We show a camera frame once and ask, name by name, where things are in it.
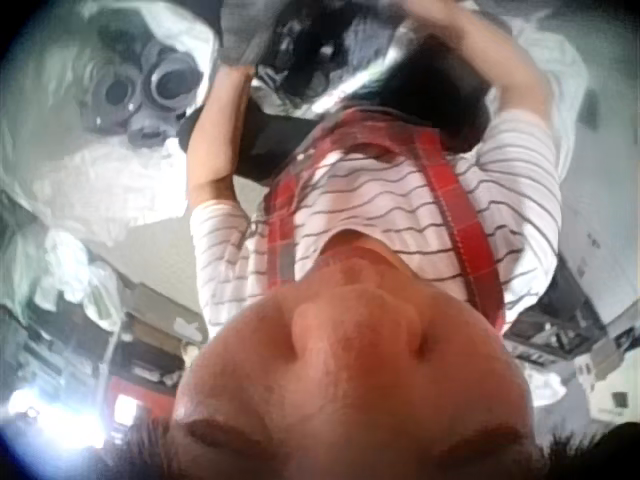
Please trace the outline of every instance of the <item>sleeve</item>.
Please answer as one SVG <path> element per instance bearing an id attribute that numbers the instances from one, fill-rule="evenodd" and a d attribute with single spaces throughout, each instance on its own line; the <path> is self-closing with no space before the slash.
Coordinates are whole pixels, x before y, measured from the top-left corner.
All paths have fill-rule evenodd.
<path id="1" fill-rule="evenodd" d="M 557 265 L 561 227 L 558 155 L 545 122 L 521 110 L 496 116 L 479 146 L 476 166 L 490 184 L 496 222 L 509 225 L 511 243 L 495 236 L 507 320 L 546 291 Z"/>
<path id="2" fill-rule="evenodd" d="M 235 202 L 212 200 L 194 209 L 190 224 L 200 308 L 211 326 L 211 306 L 220 291 L 216 287 L 237 274 L 249 218 Z"/>

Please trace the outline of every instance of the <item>red object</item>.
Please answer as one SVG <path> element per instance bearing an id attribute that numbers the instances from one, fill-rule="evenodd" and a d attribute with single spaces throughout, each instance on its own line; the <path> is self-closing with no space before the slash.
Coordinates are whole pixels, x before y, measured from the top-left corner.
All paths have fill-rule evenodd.
<path id="1" fill-rule="evenodd" d="M 148 410 L 151 417 L 170 418 L 173 413 L 175 399 L 169 395 L 163 395 L 153 390 L 128 382 L 120 377 L 113 376 L 107 386 L 105 409 L 110 421 L 113 415 L 116 400 L 119 395 L 126 395 L 140 402 Z"/>
<path id="2" fill-rule="evenodd" d="M 498 331 L 505 322 L 504 294 L 491 245 L 469 196 L 444 157 L 436 130 L 412 126 L 383 109 L 351 109 L 318 127 L 274 181 L 265 197 L 268 217 L 267 276 L 269 288 L 295 279 L 295 207 L 299 192 L 314 168 L 329 153 L 380 147 L 395 157 L 411 158 L 425 176 L 447 226 L 469 303 Z"/>

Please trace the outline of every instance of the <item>nose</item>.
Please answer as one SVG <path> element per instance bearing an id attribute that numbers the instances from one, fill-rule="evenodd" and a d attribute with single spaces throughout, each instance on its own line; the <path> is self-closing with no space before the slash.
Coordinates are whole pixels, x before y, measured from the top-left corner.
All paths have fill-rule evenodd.
<path id="1" fill-rule="evenodd" d="M 352 381 L 380 378 L 415 362 L 422 340 L 415 309 L 364 285 L 338 288 L 301 305 L 291 331 L 310 374 Z"/>

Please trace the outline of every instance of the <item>person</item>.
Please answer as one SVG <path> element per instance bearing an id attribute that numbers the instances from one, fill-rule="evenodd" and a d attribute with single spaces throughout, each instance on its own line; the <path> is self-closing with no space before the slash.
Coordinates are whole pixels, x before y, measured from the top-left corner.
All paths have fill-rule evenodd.
<path id="1" fill-rule="evenodd" d="M 566 442 L 550 456 L 536 444 L 528 385 L 500 336 L 556 266 L 545 76 L 455 2 L 398 0 L 499 89 L 481 144 L 450 156 L 411 118 L 343 110 L 297 148 L 249 219 L 233 185 L 238 144 L 255 65 L 286 3 L 223 2 L 223 65 L 187 154 L 211 339 L 185 371 L 173 418 L 133 429 L 117 476 L 571 471 L 567 458 L 586 457 Z"/>

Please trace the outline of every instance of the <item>red plaid suspenders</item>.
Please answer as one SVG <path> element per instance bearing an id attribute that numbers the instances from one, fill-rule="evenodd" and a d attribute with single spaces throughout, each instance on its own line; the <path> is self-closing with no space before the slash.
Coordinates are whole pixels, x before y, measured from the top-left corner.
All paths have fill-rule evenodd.
<path id="1" fill-rule="evenodd" d="M 274 181 L 264 201 L 269 289 L 295 279 L 294 207 L 299 188 L 329 153 L 371 146 L 420 165 L 447 225 L 469 302 L 500 331 L 505 321 L 504 297 L 491 245 L 467 193 L 444 158 L 437 133 L 377 112 L 349 110 L 335 123 L 319 127 L 312 137 L 313 149 L 303 150 L 304 157 Z"/>

